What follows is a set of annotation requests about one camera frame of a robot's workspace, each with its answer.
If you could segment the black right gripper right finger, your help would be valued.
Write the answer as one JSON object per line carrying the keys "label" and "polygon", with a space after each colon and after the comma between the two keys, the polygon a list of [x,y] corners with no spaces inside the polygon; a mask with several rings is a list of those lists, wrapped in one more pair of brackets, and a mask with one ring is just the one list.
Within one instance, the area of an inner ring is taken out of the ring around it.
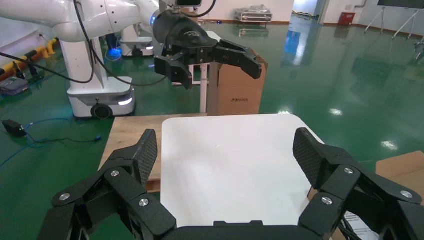
{"label": "black right gripper right finger", "polygon": [[293,155],[316,190],[299,227],[328,240],[350,212],[383,240],[423,239],[423,199],[416,191],[363,168],[344,149],[320,143],[304,127],[295,131]]}

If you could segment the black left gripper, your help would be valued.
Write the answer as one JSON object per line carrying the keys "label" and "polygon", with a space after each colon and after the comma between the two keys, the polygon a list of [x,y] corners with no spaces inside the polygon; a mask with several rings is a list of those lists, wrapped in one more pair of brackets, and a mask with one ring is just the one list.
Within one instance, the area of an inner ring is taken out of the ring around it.
{"label": "black left gripper", "polygon": [[166,10],[155,18],[152,32],[162,52],[154,57],[155,73],[192,88],[193,75],[188,65],[216,62],[240,68],[253,79],[262,74],[256,55],[245,46],[211,38],[198,23],[182,13]]}

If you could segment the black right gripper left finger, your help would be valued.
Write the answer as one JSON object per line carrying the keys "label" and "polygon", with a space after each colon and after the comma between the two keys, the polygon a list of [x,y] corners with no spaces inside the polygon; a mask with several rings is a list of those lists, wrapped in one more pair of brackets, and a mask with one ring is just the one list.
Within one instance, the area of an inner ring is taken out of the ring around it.
{"label": "black right gripper left finger", "polygon": [[100,170],[52,198],[38,239],[87,240],[115,214],[135,239],[163,239],[177,221],[147,190],[157,157],[156,132],[147,129],[136,144],[115,150]]}

